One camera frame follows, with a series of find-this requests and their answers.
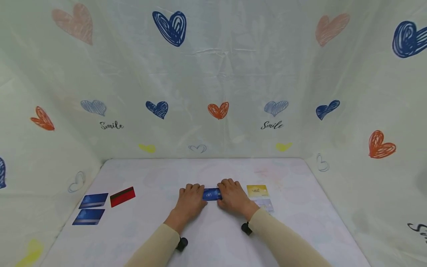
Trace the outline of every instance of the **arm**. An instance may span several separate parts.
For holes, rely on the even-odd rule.
[[[178,242],[179,234],[163,223],[133,254],[125,267],[166,266]]]
[[[330,267],[306,240],[251,201],[239,182],[224,179],[218,187],[222,195],[218,206],[245,216],[249,228],[266,243],[280,267]]]
[[[250,218],[249,228],[261,237],[281,267],[331,266],[306,240],[261,208]]]
[[[179,190],[175,208],[166,221],[133,254],[124,267],[165,267],[179,243],[186,224],[200,214],[207,202],[202,200],[205,186],[187,184]]]

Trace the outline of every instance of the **wrist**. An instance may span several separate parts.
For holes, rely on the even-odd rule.
[[[164,224],[175,230],[179,235],[181,235],[185,226],[187,225],[188,219],[182,213],[173,209],[169,216],[164,221]]]
[[[257,212],[257,210],[259,210],[260,207],[258,207],[258,205],[253,202],[253,201],[249,201],[248,204],[245,205],[245,208],[242,211],[242,215],[245,217],[246,221],[249,222],[252,219],[252,216],[255,214],[255,212]]]

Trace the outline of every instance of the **pink heart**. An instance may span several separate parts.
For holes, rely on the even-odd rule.
[[[54,9],[52,10],[52,18],[56,25],[66,33],[92,45],[92,18],[85,5],[75,4],[73,16],[63,10]]]
[[[350,21],[350,15],[347,13],[336,16],[329,22],[328,16],[320,18],[316,28],[316,40],[321,47],[324,47],[327,42],[337,36]]]

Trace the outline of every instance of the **yellow heart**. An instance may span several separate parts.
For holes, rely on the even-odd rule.
[[[288,150],[291,146],[292,146],[292,143],[287,143],[286,145],[284,145],[282,143],[277,143],[276,149],[279,150],[280,152],[283,152],[283,151]]]
[[[144,146],[143,144],[139,144],[139,148],[141,148],[144,151],[147,151],[148,153],[156,152],[156,147],[154,145]]]
[[[32,239],[28,243],[27,255],[20,262],[18,262],[15,267],[30,267],[32,266],[38,258],[43,253],[43,244],[36,239]]]

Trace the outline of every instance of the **orange heart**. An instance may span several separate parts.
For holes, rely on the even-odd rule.
[[[30,118],[35,124],[37,124],[39,127],[48,130],[48,131],[54,131],[55,127],[53,127],[53,123],[50,120],[49,116],[44,112],[44,110],[37,106],[35,108],[35,113],[37,114],[38,118]]]
[[[396,152],[396,145],[393,143],[383,143],[384,134],[376,130],[369,138],[369,156],[371,158],[385,158]]]
[[[218,120],[223,119],[228,112],[228,102],[224,102],[221,104],[221,106],[218,108],[215,104],[209,104],[208,105],[208,111],[209,113],[217,118]]]
[[[320,18],[317,23],[316,40],[321,47],[324,47],[327,42],[337,36],[350,21],[350,15],[347,13],[336,16],[329,22],[328,16]]]
[[[52,18],[56,25],[66,33],[92,45],[92,18],[85,5],[75,4],[73,16],[63,10],[54,9],[52,10]]]

